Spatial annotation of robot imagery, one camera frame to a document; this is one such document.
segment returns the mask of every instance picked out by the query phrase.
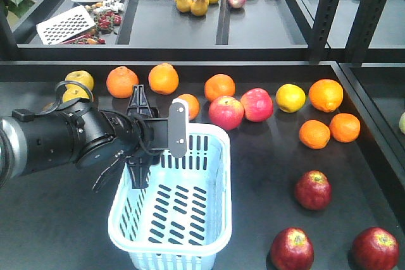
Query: light blue basket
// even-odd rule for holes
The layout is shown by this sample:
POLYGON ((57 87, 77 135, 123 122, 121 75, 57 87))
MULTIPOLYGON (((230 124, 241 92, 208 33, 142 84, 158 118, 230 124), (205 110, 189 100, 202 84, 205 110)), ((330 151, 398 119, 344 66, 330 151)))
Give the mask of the light blue basket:
POLYGON ((230 239, 229 137, 198 123, 189 124, 189 134, 186 155, 164 151, 146 189, 132 189, 123 170, 108 232, 138 270, 211 270, 230 239))

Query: orange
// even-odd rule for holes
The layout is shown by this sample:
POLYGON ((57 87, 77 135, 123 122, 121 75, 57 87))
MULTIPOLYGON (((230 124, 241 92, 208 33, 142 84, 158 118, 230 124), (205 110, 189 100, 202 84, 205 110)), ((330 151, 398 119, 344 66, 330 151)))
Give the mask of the orange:
POLYGON ((116 98, 128 98, 132 95, 134 85, 139 84, 138 76, 126 66, 119 66, 110 71, 107 77, 108 92, 116 98))
POLYGON ((312 105, 323 112, 335 111, 343 101, 343 88, 332 79, 321 79, 309 88, 309 100, 312 105))
POLYGON ((330 130, 318 120, 307 120, 299 129, 299 140, 311 149, 322 149, 330 140, 330 130))
POLYGON ((235 82, 226 74, 216 74, 208 79, 204 86, 205 97, 209 101, 213 101, 219 96, 234 96, 235 82))
POLYGON ((338 142, 352 142, 359 137, 360 121, 355 115, 339 113, 332 118, 329 129, 338 142))
POLYGON ((154 66, 147 79, 151 90, 155 93, 169 95, 178 87, 178 75, 170 63, 154 66))
POLYGON ((187 101, 189 104, 189 120, 196 118, 200 111, 200 103, 197 97, 191 94, 182 94, 178 98, 187 101))

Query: black tray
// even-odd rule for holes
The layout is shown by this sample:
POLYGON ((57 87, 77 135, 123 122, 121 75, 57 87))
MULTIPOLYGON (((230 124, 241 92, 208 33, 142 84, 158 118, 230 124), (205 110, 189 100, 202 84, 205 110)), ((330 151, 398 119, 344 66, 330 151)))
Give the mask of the black tray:
MULTIPOLYGON (((234 78, 237 97, 248 89, 262 87, 274 98, 284 83, 296 83, 308 92, 316 80, 333 78, 345 91, 337 112, 352 113, 361 120, 357 141, 342 144, 331 139, 322 150, 311 150, 300 143, 298 130, 304 121, 329 123, 335 114, 321 113, 309 101, 295 114, 275 107, 268 121, 244 121, 229 132, 233 233, 228 245, 217 254, 214 270, 274 269, 266 256, 275 235, 288 226, 303 228, 312 239, 314 270, 356 269, 348 251, 354 237, 369 226, 384 227, 396 236, 401 248, 405 246, 405 183, 396 176, 401 165, 336 63, 173 62, 180 86, 166 96, 151 92, 146 82, 156 63, 3 63, 0 115, 18 107, 40 110, 54 100, 55 83, 79 69, 93 74, 100 108, 124 112, 128 100, 113 99, 105 87, 108 72, 123 64, 146 84, 149 102, 159 107, 162 116, 167 115, 171 100, 178 94, 197 95, 202 107, 198 123, 209 123, 204 81, 215 73, 234 78), (294 183, 311 169, 325 172, 333 186, 333 201, 321 212, 304 210, 292 195, 294 183)), ((91 191, 103 169, 98 166, 77 171, 65 165, 10 180, 0 191, 2 269, 133 269, 128 254, 116 248, 107 233, 107 217, 119 176, 101 193, 91 191)), ((403 250, 401 254, 398 268, 405 269, 403 250)))
POLYGON ((70 8, 70 0, 39 0, 14 28, 22 59, 36 60, 243 60, 252 57, 306 59, 312 19, 301 0, 247 0, 230 9, 227 0, 204 17, 178 12, 173 0, 125 0, 117 35, 106 46, 44 46, 35 25, 70 8), (248 49, 249 55, 240 49, 248 49))
POLYGON ((342 68, 350 81, 360 83, 356 92, 402 163, 405 178, 405 135, 399 129, 399 118, 405 112, 405 64, 342 64, 342 68))
MULTIPOLYGON (((302 1, 312 18, 315 18, 319 0, 302 1)), ((335 51, 331 51, 329 58, 344 59, 342 51, 346 46, 359 3, 360 0, 340 0, 328 37, 328 45, 335 51)), ((405 24, 401 22, 404 15, 405 0, 387 0, 365 61, 405 60, 402 55, 405 50, 405 24)))

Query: grater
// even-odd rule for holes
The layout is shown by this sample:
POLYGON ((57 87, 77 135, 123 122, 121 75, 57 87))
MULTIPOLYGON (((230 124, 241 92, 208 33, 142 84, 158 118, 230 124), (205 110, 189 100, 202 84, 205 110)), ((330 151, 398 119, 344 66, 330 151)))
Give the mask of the grater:
POLYGON ((84 6, 76 6, 38 23, 37 32, 43 44, 59 44, 95 25, 96 23, 84 6))

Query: robotic arm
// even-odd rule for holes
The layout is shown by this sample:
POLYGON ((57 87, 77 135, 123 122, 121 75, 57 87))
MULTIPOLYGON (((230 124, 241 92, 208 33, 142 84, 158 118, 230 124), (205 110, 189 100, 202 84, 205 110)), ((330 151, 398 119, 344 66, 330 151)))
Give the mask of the robotic arm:
MULTIPOLYGON (((77 82, 90 96, 87 87, 77 82)), ((151 108, 142 85, 134 86, 127 114, 99 110, 88 99, 73 99, 35 114, 15 109, 0 120, 0 187, 7 180, 73 163, 87 168, 113 162, 93 189, 98 191, 118 169, 127 165, 133 188, 146 188, 149 167, 164 149, 174 157, 187 150, 187 104, 174 100, 168 118, 151 108)))

